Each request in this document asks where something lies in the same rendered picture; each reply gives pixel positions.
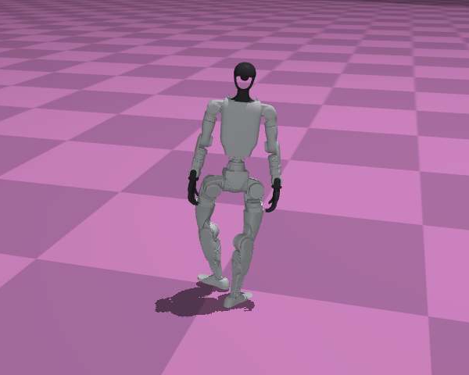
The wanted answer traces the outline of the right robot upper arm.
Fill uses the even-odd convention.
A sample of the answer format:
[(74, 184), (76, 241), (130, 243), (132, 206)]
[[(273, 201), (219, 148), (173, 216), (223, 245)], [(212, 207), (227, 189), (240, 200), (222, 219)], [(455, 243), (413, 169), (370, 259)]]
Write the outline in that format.
[(261, 103), (262, 116), (267, 121), (264, 123), (267, 141), (265, 141), (265, 151), (277, 153), (277, 113), (272, 105)]

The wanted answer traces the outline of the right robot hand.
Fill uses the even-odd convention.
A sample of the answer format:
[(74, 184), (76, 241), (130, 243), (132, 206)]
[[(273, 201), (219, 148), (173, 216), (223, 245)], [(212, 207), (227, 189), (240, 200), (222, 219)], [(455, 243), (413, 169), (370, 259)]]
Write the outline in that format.
[(273, 191), (273, 197), (272, 199), (268, 202), (269, 204), (272, 203), (271, 207), (269, 209), (265, 209), (266, 213), (269, 213), (273, 210), (275, 210), (276, 206), (277, 206), (277, 201), (279, 199), (279, 195), (280, 195), (280, 189), (281, 189), (281, 179), (280, 178), (275, 178), (274, 179), (274, 185), (271, 185), (271, 187), (274, 189)]

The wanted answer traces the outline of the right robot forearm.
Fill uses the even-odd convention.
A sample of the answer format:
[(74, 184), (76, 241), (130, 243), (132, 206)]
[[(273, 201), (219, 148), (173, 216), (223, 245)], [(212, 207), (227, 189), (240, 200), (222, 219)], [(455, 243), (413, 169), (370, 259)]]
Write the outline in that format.
[(272, 153), (271, 155), (268, 156), (268, 161), (270, 164), (271, 183), (273, 185), (274, 185), (274, 179), (277, 177), (281, 179), (281, 184), (282, 184), (280, 160), (281, 160), (280, 144), (277, 141), (277, 153)]

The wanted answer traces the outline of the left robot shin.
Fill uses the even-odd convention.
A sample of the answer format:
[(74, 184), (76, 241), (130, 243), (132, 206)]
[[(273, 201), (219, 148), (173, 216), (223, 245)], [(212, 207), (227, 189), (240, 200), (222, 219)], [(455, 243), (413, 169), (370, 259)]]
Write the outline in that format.
[(223, 272), (220, 263), (220, 239), (218, 237), (214, 239), (213, 232), (208, 227), (204, 227), (199, 232), (199, 240), (206, 260), (209, 262), (210, 269), (213, 271), (214, 278), (221, 280), (220, 276), (223, 277)]

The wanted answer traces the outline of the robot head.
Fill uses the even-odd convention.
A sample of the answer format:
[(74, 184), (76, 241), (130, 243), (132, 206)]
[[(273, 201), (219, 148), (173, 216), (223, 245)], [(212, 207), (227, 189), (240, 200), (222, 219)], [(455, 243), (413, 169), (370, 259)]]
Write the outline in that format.
[[(236, 77), (241, 77), (242, 80), (248, 80), (249, 77), (251, 77), (252, 78), (251, 84), (246, 89), (241, 89), (237, 84)], [(249, 97), (249, 89), (252, 87), (255, 77), (256, 77), (256, 69), (251, 63), (249, 62), (239, 63), (234, 69), (234, 83), (235, 83), (236, 88), (238, 89), (238, 93), (234, 98), (231, 98), (231, 100), (235, 100), (234, 102), (254, 102)]]

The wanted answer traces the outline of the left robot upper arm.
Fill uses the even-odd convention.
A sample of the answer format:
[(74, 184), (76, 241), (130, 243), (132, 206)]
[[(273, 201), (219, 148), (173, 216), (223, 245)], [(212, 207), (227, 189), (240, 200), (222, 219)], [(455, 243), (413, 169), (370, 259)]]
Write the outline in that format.
[(217, 121), (215, 115), (221, 112), (223, 103), (224, 100), (212, 100), (208, 103), (203, 117), (202, 133), (199, 145), (207, 148), (211, 146), (213, 142), (213, 136), (211, 136), (211, 134)]

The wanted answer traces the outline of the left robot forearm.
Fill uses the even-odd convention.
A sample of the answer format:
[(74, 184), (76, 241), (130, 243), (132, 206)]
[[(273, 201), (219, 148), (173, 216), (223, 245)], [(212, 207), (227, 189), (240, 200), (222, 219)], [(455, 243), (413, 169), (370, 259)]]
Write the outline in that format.
[(194, 157), (193, 157), (193, 160), (192, 160), (192, 167), (188, 171), (189, 176), (190, 176), (191, 170), (196, 171), (196, 173), (197, 173), (196, 177), (200, 176), (201, 169), (203, 167), (203, 163), (204, 163), (204, 160), (205, 160), (205, 157), (206, 157), (206, 154), (207, 154), (207, 149), (203, 146), (199, 146), (200, 138), (201, 138), (201, 134), (198, 136), (198, 140), (197, 140), (197, 143), (196, 143), (196, 146), (195, 146), (195, 154), (194, 154)]

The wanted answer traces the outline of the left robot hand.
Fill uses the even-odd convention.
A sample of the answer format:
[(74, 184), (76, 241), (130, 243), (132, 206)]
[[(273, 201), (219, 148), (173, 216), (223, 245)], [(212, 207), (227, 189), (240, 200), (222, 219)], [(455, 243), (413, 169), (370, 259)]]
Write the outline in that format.
[(195, 200), (195, 194), (199, 196), (199, 193), (196, 190), (196, 181), (199, 180), (198, 177), (196, 177), (196, 171), (191, 170), (190, 176), (188, 177), (189, 184), (188, 184), (188, 200), (190, 201), (191, 204), (193, 205), (198, 205), (199, 202)]

